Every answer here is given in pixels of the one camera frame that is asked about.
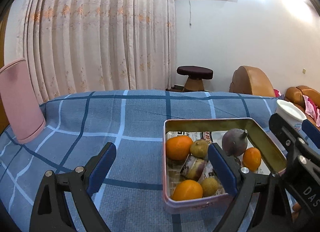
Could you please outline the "operator hand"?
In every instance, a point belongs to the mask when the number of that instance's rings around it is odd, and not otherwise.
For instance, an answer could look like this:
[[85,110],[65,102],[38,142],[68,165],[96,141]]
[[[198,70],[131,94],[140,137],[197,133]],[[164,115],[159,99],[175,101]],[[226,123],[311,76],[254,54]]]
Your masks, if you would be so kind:
[[299,216],[299,213],[301,211],[302,207],[300,206],[299,203],[295,203],[292,207],[292,219],[293,219],[293,222],[295,222],[295,220],[298,218]]

